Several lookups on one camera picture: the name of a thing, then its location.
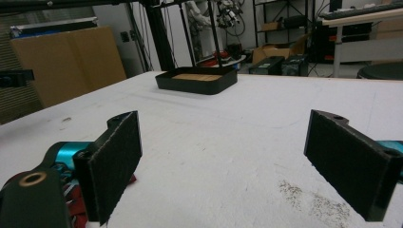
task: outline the white table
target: white table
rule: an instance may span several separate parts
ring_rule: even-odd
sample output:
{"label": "white table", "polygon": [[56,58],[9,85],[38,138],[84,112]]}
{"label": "white table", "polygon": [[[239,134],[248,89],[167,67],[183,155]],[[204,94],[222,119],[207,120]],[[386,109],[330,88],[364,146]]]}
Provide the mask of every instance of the white table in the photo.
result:
{"label": "white table", "polygon": [[0,185],[57,142],[94,141],[138,110],[144,156],[108,227],[393,227],[368,223],[303,155],[311,109],[350,119],[374,140],[402,140],[403,83],[240,75],[214,96],[157,88],[158,72],[0,126]]}
{"label": "white table", "polygon": [[387,21],[403,18],[403,9],[393,9],[364,15],[345,17],[335,20],[323,20],[323,26],[336,27],[336,46],[333,75],[339,75],[341,62],[393,60],[403,58],[403,37],[383,40],[369,40],[343,44],[343,26],[362,23]]}

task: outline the screw hole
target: screw hole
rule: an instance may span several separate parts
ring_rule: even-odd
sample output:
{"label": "screw hole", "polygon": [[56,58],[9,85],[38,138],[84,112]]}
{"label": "screw hole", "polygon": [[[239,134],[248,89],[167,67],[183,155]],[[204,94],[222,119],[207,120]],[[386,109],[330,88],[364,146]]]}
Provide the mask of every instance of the screw hole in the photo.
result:
{"label": "screw hole", "polygon": [[43,181],[46,177],[47,173],[45,172],[32,173],[22,178],[19,183],[23,187],[30,187]]}
{"label": "screw hole", "polygon": [[344,120],[344,118],[343,117],[340,117],[340,116],[334,116],[333,118],[335,118],[336,120]]}

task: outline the wire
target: wire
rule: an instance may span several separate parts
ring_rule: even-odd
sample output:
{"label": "wire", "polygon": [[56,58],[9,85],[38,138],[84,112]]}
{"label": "wire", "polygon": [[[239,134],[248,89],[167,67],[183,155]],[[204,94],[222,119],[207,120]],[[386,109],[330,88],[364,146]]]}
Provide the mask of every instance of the wire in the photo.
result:
{"label": "wire", "polygon": [[148,35],[147,35],[148,50],[147,50],[147,48],[145,47],[145,44],[144,44],[144,38],[143,37],[144,37],[144,27],[145,27],[145,25],[144,25],[145,13],[144,13],[144,7],[141,7],[140,4],[139,4],[139,15],[140,15],[140,24],[141,24],[141,27],[142,27],[142,37],[141,37],[141,39],[142,39],[142,49],[144,50],[146,56],[148,57],[148,62],[150,64],[149,65],[149,70],[154,70],[154,66],[152,65],[152,61],[151,61],[151,55],[150,55],[150,52],[149,52]]}
{"label": "wire", "polygon": [[166,29],[166,23],[168,22],[168,25],[169,25],[169,31],[170,31],[170,35],[171,35],[171,55],[172,55],[172,58],[173,58],[173,60],[174,60],[174,63],[175,63],[175,66],[176,67],[179,67],[178,66],[178,63],[177,63],[177,61],[176,61],[176,57],[175,57],[175,44],[174,44],[174,36],[173,36],[173,34],[172,34],[172,25],[171,25],[171,17],[170,17],[170,15],[169,15],[169,9],[168,8],[165,8],[165,11],[164,11],[164,17],[165,17],[165,34],[166,34],[166,37],[168,37],[168,34],[167,34],[167,29]]}
{"label": "wire", "polygon": [[231,35],[231,36],[239,37],[239,36],[241,36],[241,35],[245,32],[245,30],[246,30],[246,28],[245,28],[245,21],[243,20],[243,17],[242,17],[240,14],[239,14],[239,18],[240,18],[240,20],[241,20],[241,22],[242,22],[242,24],[243,24],[243,26],[242,26],[242,31],[240,32],[240,34],[237,34],[237,25],[234,25],[234,32],[235,32],[235,33],[231,33],[230,31],[228,31],[228,28],[225,28],[226,33],[228,33],[228,34]]}

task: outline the black stool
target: black stool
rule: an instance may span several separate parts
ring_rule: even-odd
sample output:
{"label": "black stool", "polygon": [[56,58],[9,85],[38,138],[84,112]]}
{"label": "black stool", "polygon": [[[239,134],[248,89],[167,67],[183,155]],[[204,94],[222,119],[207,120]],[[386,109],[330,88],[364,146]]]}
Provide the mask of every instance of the black stool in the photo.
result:
{"label": "black stool", "polygon": [[361,68],[357,79],[403,80],[403,63],[389,63]]}

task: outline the shelf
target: shelf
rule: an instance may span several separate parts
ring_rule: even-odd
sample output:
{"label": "shelf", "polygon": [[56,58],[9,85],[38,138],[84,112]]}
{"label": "shelf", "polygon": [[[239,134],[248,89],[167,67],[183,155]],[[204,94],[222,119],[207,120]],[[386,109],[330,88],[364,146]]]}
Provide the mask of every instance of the shelf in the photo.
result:
{"label": "shelf", "polygon": [[266,5],[266,4],[276,3],[276,2],[286,2],[286,0],[274,0],[274,1],[268,1],[268,2],[259,2],[259,3],[256,3],[255,6],[261,6],[261,5]]}
{"label": "shelf", "polygon": [[[278,11],[277,15],[272,16],[273,18],[269,19],[268,17],[268,13],[267,13],[267,9],[266,5],[267,4],[271,4],[271,3],[285,3],[284,6]],[[286,17],[290,17],[290,9],[291,10],[295,10],[296,12],[298,12],[300,15],[305,15],[306,17],[306,26],[304,27],[299,27],[299,28],[280,28],[280,29],[275,29],[275,30],[261,30],[261,28],[258,28],[258,21],[257,21],[257,7],[263,7],[263,23],[268,23],[270,20],[276,20],[280,14],[286,10]],[[295,8],[293,6],[293,4],[291,3],[291,0],[273,0],[273,1],[267,1],[267,2],[260,2],[259,0],[253,0],[253,11],[254,11],[254,22],[255,22],[255,41],[256,41],[256,47],[259,46],[259,34],[264,33],[264,37],[265,37],[265,42],[268,42],[268,32],[272,32],[272,31],[284,31],[287,30],[287,41],[290,41],[290,29],[305,29],[305,33],[308,31],[308,0],[305,0],[305,11],[304,12],[300,12],[297,8]]]}
{"label": "shelf", "polygon": [[298,27],[298,28],[280,28],[280,29],[276,29],[276,30],[259,30],[257,31],[257,33],[263,33],[263,32],[272,32],[272,31],[285,31],[285,30],[289,30],[289,29],[305,29],[305,27]]}

